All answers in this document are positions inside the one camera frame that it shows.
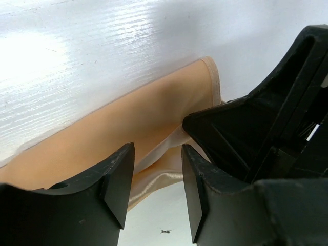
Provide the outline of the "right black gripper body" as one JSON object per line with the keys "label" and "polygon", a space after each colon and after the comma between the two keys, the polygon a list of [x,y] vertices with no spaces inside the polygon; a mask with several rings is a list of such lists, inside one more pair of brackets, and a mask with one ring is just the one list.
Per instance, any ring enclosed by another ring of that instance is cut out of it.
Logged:
{"label": "right black gripper body", "polygon": [[210,161],[247,183],[327,177],[327,25],[305,27],[249,94],[188,115]]}

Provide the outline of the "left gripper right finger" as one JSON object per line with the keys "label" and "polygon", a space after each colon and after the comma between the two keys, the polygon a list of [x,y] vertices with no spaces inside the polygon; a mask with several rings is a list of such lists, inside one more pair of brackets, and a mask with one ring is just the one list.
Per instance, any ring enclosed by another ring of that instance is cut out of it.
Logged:
{"label": "left gripper right finger", "polygon": [[248,184],[182,146],[183,182],[196,245],[327,245],[327,179]]}

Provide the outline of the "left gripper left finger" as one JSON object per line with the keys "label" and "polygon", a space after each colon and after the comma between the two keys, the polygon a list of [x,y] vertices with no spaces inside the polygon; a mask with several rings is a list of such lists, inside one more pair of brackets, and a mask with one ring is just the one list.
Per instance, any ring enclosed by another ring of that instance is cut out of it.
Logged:
{"label": "left gripper left finger", "polygon": [[1,184],[1,245],[117,245],[125,226],[135,147],[48,189]]}

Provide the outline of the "peach satin napkin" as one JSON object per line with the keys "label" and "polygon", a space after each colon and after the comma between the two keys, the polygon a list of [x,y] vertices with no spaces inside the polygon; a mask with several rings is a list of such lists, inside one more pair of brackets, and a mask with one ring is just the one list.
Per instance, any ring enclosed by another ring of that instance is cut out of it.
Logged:
{"label": "peach satin napkin", "polygon": [[201,58],[26,143],[1,167],[1,182],[27,190],[49,188],[132,142],[131,209],[152,192],[182,181],[181,146],[195,145],[182,121],[221,102],[217,66],[211,57]]}

